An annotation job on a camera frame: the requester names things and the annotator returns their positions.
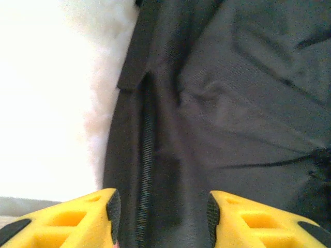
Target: nylon fabric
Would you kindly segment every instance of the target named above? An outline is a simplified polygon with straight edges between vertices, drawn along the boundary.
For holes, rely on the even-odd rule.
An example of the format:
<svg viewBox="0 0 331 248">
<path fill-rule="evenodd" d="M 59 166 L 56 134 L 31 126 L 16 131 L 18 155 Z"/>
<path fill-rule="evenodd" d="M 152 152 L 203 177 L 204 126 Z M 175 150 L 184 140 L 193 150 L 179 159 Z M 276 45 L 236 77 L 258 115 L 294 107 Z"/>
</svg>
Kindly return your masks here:
<svg viewBox="0 0 331 248">
<path fill-rule="evenodd" d="M 210 190 L 330 228 L 323 182 L 310 174 L 316 165 L 296 160 L 331 140 L 330 3 L 143 2 L 118 83 L 104 175 L 104 186 L 118 188 L 122 199 L 121 248 L 137 245 L 147 72 L 157 119 L 146 247 L 210 247 Z"/>
</svg>

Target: white surface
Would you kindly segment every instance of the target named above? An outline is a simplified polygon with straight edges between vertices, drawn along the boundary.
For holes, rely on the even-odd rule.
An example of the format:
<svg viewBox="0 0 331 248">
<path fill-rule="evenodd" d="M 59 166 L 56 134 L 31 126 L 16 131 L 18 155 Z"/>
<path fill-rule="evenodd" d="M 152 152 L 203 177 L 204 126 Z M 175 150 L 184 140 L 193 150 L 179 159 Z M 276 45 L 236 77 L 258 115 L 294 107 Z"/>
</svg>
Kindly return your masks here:
<svg viewBox="0 0 331 248">
<path fill-rule="evenodd" d="M 0 0 L 0 196 L 102 186 L 133 0 Z"/>
</svg>

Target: yellow plastic part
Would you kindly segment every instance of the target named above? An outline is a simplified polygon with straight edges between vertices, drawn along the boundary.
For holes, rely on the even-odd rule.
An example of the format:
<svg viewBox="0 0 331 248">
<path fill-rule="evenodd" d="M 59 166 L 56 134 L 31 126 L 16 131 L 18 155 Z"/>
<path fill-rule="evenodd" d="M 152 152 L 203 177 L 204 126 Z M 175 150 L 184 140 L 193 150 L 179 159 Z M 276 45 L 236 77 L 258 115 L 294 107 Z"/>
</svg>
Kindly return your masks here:
<svg viewBox="0 0 331 248">
<path fill-rule="evenodd" d="M 1 248 L 113 247 L 106 205 L 115 189 L 104 189 L 45 208 L 17 220 L 32 222 Z"/>
<path fill-rule="evenodd" d="M 305 217 L 223 191 L 211 191 L 220 209 L 216 248 L 325 248 L 297 222 Z"/>
</svg>

